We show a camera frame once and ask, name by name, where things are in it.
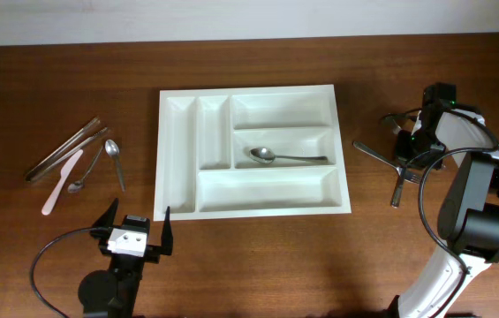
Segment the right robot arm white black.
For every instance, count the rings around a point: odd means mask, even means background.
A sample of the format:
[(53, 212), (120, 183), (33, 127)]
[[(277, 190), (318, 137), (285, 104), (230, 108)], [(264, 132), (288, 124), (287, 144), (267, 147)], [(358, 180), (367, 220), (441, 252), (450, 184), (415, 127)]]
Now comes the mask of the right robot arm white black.
[[(420, 221), (436, 249), (417, 281), (397, 295), (387, 317), (446, 317), (468, 284), (499, 262), (499, 140), (486, 127), (481, 111), (457, 101), (455, 85), (436, 82), (424, 89), (422, 104), (401, 113), (413, 121), (397, 135), (399, 162), (392, 206), (397, 206), (405, 176), (422, 170)], [(427, 220), (424, 193), (429, 174), (453, 158), (453, 178), (433, 230)]]

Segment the steel teaspoon patterned handle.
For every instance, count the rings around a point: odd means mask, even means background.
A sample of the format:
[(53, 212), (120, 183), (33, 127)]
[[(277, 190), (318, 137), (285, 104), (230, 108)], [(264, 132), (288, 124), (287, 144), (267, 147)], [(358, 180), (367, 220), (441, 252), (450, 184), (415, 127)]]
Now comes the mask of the steel teaspoon patterned handle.
[(120, 149), (114, 140), (106, 140), (104, 143), (104, 147), (106, 153), (109, 155), (109, 157), (113, 160), (115, 164), (118, 182), (120, 184), (121, 190), (124, 192), (126, 190), (126, 186), (123, 175), (123, 168), (119, 158)]

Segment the steel fork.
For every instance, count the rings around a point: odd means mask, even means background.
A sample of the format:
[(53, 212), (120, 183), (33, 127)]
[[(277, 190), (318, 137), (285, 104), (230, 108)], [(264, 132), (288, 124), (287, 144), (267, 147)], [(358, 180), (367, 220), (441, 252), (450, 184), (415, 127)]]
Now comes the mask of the steel fork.
[(397, 123), (393, 117), (388, 117), (384, 120), (385, 124), (391, 129), (392, 133), (398, 135), (402, 127)]
[[(365, 144), (363, 144), (362, 142), (360, 141), (354, 141), (352, 143), (352, 145), (359, 151), (367, 154), (367, 155), (370, 155), (371, 157), (387, 164), (388, 166), (390, 166), (391, 168), (393, 168), (394, 170), (397, 171), (397, 174), (398, 175), (401, 175), (401, 173), (403, 172), (404, 170), (404, 167), (401, 166), (400, 164), (398, 163), (393, 163), (392, 161), (390, 161), (389, 159), (385, 158), (384, 156), (376, 153), (373, 149), (369, 148), (368, 146), (366, 146)], [(413, 184), (418, 184), (420, 181), (421, 181), (421, 175), (417, 174), (417, 173), (414, 173), (410, 170), (406, 170), (405, 171), (405, 175), (404, 175), (404, 180), (407, 181), (407, 182), (410, 182), (410, 183), (413, 183)]]

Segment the large steel tablespoon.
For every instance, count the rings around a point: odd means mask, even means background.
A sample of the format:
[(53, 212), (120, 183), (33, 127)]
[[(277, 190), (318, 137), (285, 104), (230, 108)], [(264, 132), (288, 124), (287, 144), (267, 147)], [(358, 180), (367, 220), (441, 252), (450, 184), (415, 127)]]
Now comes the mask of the large steel tablespoon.
[(327, 156), (290, 156), (290, 155), (276, 155), (270, 148), (251, 148), (249, 156), (258, 163), (269, 164), (276, 159), (287, 159), (303, 162), (327, 162)]

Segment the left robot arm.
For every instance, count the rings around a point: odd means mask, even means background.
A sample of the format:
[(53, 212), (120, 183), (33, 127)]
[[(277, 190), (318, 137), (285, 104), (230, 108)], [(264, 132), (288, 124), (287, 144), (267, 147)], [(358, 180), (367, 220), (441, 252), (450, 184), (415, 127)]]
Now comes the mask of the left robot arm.
[(98, 241), (102, 255), (110, 257), (110, 265), (89, 273), (79, 284), (85, 317), (131, 317), (144, 265), (172, 255), (169, 208), (164, 212), (161, 244), (154, 246), (148, 243), (150, 220), (146, 217), (127, 215), (120, 225), (114, 224), (118, 203), (118, 199), (112, 201), (93, 223), (91, 237)]

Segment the small thin steel teaspoon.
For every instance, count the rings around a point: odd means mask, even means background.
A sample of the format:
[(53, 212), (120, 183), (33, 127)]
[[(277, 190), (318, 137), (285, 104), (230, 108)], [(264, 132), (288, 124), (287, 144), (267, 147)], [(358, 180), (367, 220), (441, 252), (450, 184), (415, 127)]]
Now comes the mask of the small thin steel teaspoon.
[(99, 157), (101, 156), (103, 149), (104, 149), (104, 146), (100, 146), (100, 148), (96, 152), (93, 160), (87, 166), (87, 169), (84, 172), (84, 174), (82, 175), (82, 177), (80, 179), (76, 180), (75, 182), (68, 185), (68, 187), (67, 187), (68, 193), (78, 193), (79, 191), (81, 191), (85, 187), (85, 181), (86, 181), (88, 175), (91, 173), (92, 169), (94, 168), (95, 164), (97, 163)]

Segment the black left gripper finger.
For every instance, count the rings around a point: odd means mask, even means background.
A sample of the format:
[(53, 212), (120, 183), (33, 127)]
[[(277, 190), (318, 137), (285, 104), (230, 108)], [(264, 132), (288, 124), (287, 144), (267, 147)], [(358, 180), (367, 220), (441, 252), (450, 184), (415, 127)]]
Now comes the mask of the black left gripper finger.
[(161, 234), (160, 254), (171, 256), (173, 252), (173, 233), (170, 223), (170, 206), (165, 210)]
[(117, 208), (119, 205), (119, 198), (111, 202), (108, 209), (93, 223), (94, 228), (109, 228), (113, 226)]

